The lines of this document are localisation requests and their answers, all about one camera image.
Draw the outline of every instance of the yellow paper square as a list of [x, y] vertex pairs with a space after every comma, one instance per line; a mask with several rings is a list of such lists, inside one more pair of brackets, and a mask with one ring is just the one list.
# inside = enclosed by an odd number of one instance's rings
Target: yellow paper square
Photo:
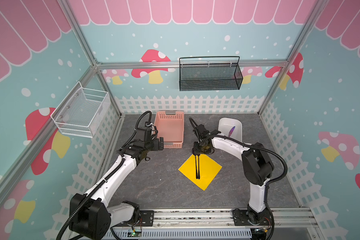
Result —
[[189, 180], [204, 191], [211, 184], [222, 167], [205, 154], [200, 155], [200, 179], [196, 179], [195, 156], [191, 155], [179, 168]]

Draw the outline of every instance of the gray countertop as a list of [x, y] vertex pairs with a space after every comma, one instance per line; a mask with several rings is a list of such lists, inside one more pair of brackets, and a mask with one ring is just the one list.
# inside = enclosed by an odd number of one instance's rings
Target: gray countertop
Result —
[[[192, 117], [197, 124], [203, 124], [207, 130], [218, 128], [220, 118], [235, 118], [243, 124], [243, 141], [260, 142], [273, 150], [266, 130], [257, 114], [185, 114], [184, 141], [182, 149], [164, 149], [151, 151], [150, 161], [142, 161], [122, 182], [112, 197], [109, 207], [128, 200], [140, 205], [140, 208], [202, 208], [202, 207], [246, 207], [250, 199], [250, 184], [244, 176], [243, 165], [236, 157], [216, 149], [210, 157], [222, 166], [222, 169], [203, 191], [178, 168], [192, 155], [191, 149], [196, 136], [188, 120]], [[119, 149], [132, 135], [139, 115], [126, 115], [116, 149]], [[117, 155], [112, 158], [110, 166]], [[272, 177], [283, 172], [279, 160], [271, 156], [275, 169]], [[268, 204], [270, 207], [298, 207], [298, 202], [286, 178], [269, 185]]]

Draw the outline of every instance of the white picket fence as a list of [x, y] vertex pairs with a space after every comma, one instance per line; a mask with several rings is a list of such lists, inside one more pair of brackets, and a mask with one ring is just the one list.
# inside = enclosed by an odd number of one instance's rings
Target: white picket fence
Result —
[[77, 165], [77, 174], [72, 175], [73, 183], [67, 186], [67, 197], [60, 200], [61, 209], [59, 213], [52, 215], [54, 224], [51, 229], [44, 232], [47, 240], [55, 239], [61, 226], [66, 222], [69, 215], [69, 201], [76, 194], [83, 194], [94, 184], [96, 173], [101, 166], [110, 136], [117, 123], [117, 115], [112, 106], [103, 118], [100, 126], [92, 138], [91, 145], [87, 145], [87, 153], [82, 155], [83, 162]]
[[257, 98], [254, 96], [250, 98], [246, 96], [242, 98], [211, 98], [210, 96], [203, 98], [202, 96], [196, 98], [157, 98], [154, 96], [152, 99], [146, 96], [145, 98], [138, 97], [137, 99], [130, 97], [129, 99], [122, 97], [116, 98], [116, 103], [122, 113], [143, 113], [145, 111], [165, 111], [165, 110], [178, 110], [185, 113], [257, 113], [261, 104], [264, 101], [264, 96]]
[[288, 127], [284, 127], [284, 120], [280, 120], [280, 115], [277, 114], [274, 103], [269, 103], [262, 114], [262, 119], [276, 151], [287, 162], [287, 176], [298, 195], [299, 202], [304, 207], [311, 208], [322, 233], [327, 239], [332, 237], [333, 240], [338, 238], [346, 240], [345, 236], [348, 230], [339, 227], [337, 224], [338, 214], [328, 208], [329, 199], [321, 195], [321, 185], [315, 184], [313, 181], [314, 173], [308, 171], [308, 162], [302, 160], [303, 153], [298, 152], [298, 144], [292, 142], [293, 136], [288, 135]]

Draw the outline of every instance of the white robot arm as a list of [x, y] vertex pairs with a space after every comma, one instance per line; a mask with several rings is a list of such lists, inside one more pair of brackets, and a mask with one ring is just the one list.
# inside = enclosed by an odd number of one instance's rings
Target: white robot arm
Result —
[[[258, 225], [263, 220], [264, 214], [269, 214], [266, 195], [274, 166], [265, 151], [270, 151], [264, 149], [260, 143], [254, 145], [244, 144], [223, 136], [217, 130], [210, 133], [203, 125], [197, 125], [193, 120], [191, 120], [191, 123], [194, 127], [193, 132], [198, 138], [192, 149], [193, 154], [211, 154], [214, 149], [221, 149], [243, 162], [245, 176], [250, 181], [250, 201], [245, 217], [248, 223]], [[152, 128], [148, 127], [152, 125], [150, 119], [143, 128], [138, 128], [138, 124], [139, 121], [136, 124], [134, 134], [118, 151], [120, 155], [107, 173], [85, 194], [76, 194], [72, 198], [70, 218], [67, 220], [65, 228], [69, 226], [72, 231], [83, 236], [93, 240], [100, 240], [110, 227], [121, 222], [132, 226], [139, 222], [139, 205], [135, 203], [125, 201], [118, 206], [107, 208], [117, 188], [140, 161], [147, 157], [147, 152], [163, 149], [163, 139], [158, 140], [156, 138], [157, 130], [155, 135], [151, 135]], [[65, 230], [64, 226], [56, 240], [61, 239], [61, 235]]]

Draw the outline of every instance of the pink plastic basket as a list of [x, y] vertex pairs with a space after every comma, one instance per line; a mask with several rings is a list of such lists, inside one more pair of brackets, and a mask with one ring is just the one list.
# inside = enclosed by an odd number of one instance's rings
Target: pink plastic basket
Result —
[[182, 148], [184, 139], [184, 112], [159, 111], [156, 113], [157, 137], [164, 138], [164, 148]]

